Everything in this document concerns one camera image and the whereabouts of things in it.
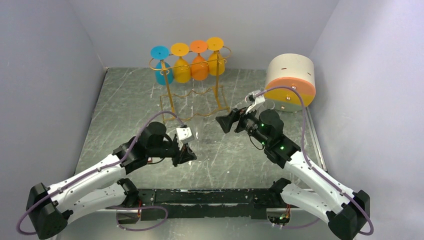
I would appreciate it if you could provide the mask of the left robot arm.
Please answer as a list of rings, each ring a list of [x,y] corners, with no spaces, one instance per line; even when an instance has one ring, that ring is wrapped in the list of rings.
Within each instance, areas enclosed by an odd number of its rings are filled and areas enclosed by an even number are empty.
[[[26,211],[40,240],[49,239],[71,222],[103,208],[139,203],[139,191],[126,176],[148,165],[150,158],[172,160],[177,166],[196,160],[189,147],[195,139],[192,130],[183,125],[174,137],[166,126],[150,122],[128,142],[117,147],[90,168],[49,186],[34,185],[28,195]]]

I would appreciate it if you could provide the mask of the gold wire glass rack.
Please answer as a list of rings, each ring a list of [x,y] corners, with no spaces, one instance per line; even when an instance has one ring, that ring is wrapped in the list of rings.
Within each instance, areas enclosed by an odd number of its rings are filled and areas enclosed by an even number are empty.
[[[173,70],[173,68],[174,68],[174,64],[175,64],[176,60],[178,59],[178,57],[175,56],[175,55],[173,55],[171,53],[171,49],[169,49],[169,51],[170,51],[169,56],[164,61],[167,62],[170,65],[169,69],[172,69],[172,71],[173,71],[173,77],[174,77],[174,70]],[[205,61],[206,63],[208,63],[208,58],[211,55],[211,53],[212,53],[212,51],[210,51],[208,48],[207,48],[207,50],[205,52],[201,53],[201,56],[206,60]],[[227,58],[229,58],[232,55],[232,50],[230,48],[228,48],[227,46],[223,46],[223,48],[220,50],[220,53],[223,56],[223,58],[226,60],[226,63],[227,63]],[[183,57],[188,62],[188,65],[190,67],[190,73],[191,73],[192,61],[193,61],[193,59],[196,56],[197,56],[197,54],[194,53],[194,52],[192,52],[189,49],[189,53]],[[155,66],[158,64],[158,62],[159,62],[158,60],[155,60],[155,59],[153,59],[151,57],[151,60],[149,61],[149,67],[150,67],[150,69],[152,69],[153,71],[157,71],[157,69],[155,69]],[[191,91],[189,91],[185,95],[178,95],[178,94],[172,93],[171,92],[171,89],[170,89],[170,84],[166,83],[165,86],[166,86],[166,89],[167,89],[167,94],[161,95],[159,97],[159,99],[160,99],[159,106],[163,110],[163,106],[164,106],[163,105],[163,98],[168,98],[169,99],[169,103],[170,103],[170,107],[171,107],[171,111],[173,113],[176,113],[176,109],[175,109],[175,105],[174,105],[174,98],[185,99],[189,95],[197,95],[197,96],[199,96],[199,95],[206,95],[209,92],[213,92],[214,98],[215,98],[215,102],[217,104],[217,108],[215,108],[210,113],[205,113],[205,114],[203,114],[203,113],[193,113],[191,115],[191,117],[186,118],[185,120],[186,121],[189,121],[189,120],[192,119],[192,117],[195,117],[195,116],[208,117],[208,116],[211,116],[211,115],[213,115],[213,114],[215,114],[217,112],[220,112],[220,111],[227,111],[227,112],[229,112],[230,111],[230,107],[229,107],[229,105],[227,103],[227,100],[226,100],[226,98],[224,96],[224,87],[219,84],[219,82],[220,82],[220,75],[216,75],[214,77],[215,77],[215,85],[214,86],[208,88],[207,90],[205,90],[203,92],[198,92],[198,91],[195,91],[194,89],[192,89]]]

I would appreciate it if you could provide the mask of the blue wine glass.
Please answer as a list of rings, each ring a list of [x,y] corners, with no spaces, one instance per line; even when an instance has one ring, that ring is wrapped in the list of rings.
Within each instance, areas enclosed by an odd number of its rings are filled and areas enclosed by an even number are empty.
[[[150,55],[154,60],[158,60],[157,65],[154,67],[156,82],[159,85],[165,86],[167,83],[172,84],[174,81],[173,70],[165,59],[170,55],[170,51],[166,46],[157,45],[150,51]]]

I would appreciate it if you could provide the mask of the clear wine glass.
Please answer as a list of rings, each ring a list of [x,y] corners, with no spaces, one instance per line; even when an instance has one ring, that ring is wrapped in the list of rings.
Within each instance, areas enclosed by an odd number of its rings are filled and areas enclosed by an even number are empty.
[[[271,99],[266,99],[262,106],[266,110],[273,110],[275,108],[275,102]]]
[[[190,147],[196,155],[196,162],[203,162],[214,158],[217,151],[217,138],[199,130],[193,131],[194,140]]]

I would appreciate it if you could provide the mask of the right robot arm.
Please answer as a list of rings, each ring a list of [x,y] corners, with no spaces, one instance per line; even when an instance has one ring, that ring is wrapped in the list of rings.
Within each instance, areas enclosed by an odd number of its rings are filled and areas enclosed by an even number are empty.
[[[355,192],[343,185],[317,164],[311,161],[295,142],[283,133],[284,122],[279,114],[267,109],[256,117],[246,108],[234,108],[229,114],[217,116],[215,120],[224,133],[237,124],[235,132],[247,132],[263,146],[266,157],[307,184],[309,192],[281,180],[270,193],[270,202],[275,207],[285,203],[299,207],[327,223],[331,232],[340,240],[352,240],[359,234],[370,218],[370,196],[364,191]]]

